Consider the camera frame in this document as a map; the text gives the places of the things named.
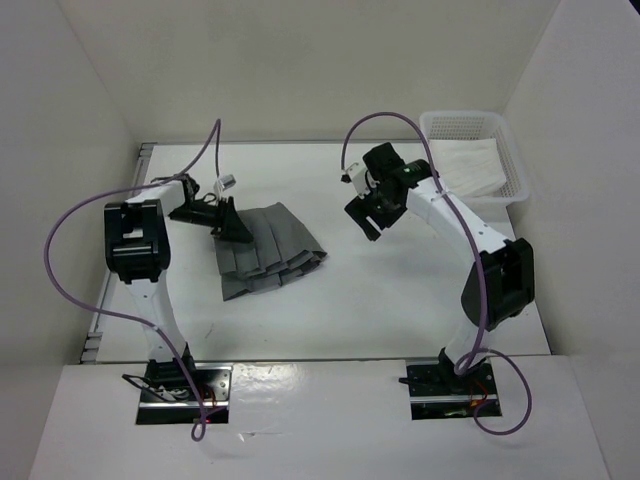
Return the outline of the grey pleated skirt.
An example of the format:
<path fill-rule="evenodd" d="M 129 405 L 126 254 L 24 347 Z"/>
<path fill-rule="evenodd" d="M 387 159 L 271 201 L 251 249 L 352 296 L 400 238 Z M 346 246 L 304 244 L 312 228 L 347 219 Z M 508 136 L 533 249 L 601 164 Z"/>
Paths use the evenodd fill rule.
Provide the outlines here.
<path fill-rule="evenodd" d="M 283 203 L 243 210 L 250 243 L 214 241 L 222 299 L 284 287 L 320 266 L 327 252 Z"/>

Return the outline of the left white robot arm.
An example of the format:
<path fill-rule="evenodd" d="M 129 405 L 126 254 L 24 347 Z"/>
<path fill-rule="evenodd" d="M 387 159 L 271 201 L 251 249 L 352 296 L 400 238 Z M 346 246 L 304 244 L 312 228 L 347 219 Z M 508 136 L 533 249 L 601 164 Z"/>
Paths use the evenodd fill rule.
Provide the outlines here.
<path fill-rule="evenodd" d="M 159 327 L 173 344 L 169 348 L 153 332 L 153 327 L 143 328 L 149 350 L 146 376 L 176 399 L 184 400 L 196 393 L 199 375 L 188 343 L 178 328 L 168 293 L 171 249 L 165 219 L 209 227 L 216 239 L 250 243 L 253 235 L 240 219 L 234 199 L 223 195 L 235 184 L 232 175 L 223 175 L 216 180 L 211 193 L 198 199 L 200 186 L 189 175 L 175 179 L 160 177 L 149 189 L 127 201 L 104 207 L 109 270 L 126 285 L 138 315 Z"/>

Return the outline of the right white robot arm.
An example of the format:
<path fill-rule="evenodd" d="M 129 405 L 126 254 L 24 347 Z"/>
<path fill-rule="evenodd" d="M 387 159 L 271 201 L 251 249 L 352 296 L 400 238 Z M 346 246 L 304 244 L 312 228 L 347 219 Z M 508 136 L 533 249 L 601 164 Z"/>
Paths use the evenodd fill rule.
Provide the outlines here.
<path fill-rule="evenodd" d="M 492 333 L 534 301 L 531 244 L 523 238 L 511 240 L 490 227 L 445 189 L 428 161 L 405 162 L 390 143 L 345 166 L 341 180 L 356 191 L 345 211 L 369 240 L 377 240 L 411 213 L 461 258 L 468 271 L 460 297 L 464 319 L 443 348 L 437 372 L 443 389 L 463 391 L 488 354 Z"/>

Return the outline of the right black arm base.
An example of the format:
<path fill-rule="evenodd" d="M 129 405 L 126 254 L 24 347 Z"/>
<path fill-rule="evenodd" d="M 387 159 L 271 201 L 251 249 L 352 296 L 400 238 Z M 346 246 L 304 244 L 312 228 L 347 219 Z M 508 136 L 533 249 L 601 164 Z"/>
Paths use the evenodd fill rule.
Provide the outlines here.
<path fill-rule="evenodd" d="M 486 360 L 463 377 L 437 358 L 408 361 L 398 382 L 408 388 L 413 420 L 473 418 L 478 407 L 478 417 L 502 416 L 493 369 Z"/>

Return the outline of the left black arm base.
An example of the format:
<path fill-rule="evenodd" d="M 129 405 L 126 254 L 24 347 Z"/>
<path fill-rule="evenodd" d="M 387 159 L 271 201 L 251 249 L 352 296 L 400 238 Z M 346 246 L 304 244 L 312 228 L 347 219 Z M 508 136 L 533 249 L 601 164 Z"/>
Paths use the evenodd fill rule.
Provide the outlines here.
<path fill-rule="evenodd" d="M 226 424 L 229 419 L 230 364 L 200 363 L 192 371 L 207 424 Z M 137 425 L 194 424 L 200 419 L 199 403 L 178 367 L 164 377 L 147 366 L 144 375 L 124 373 L 121 378 L 139 392 Z"/>

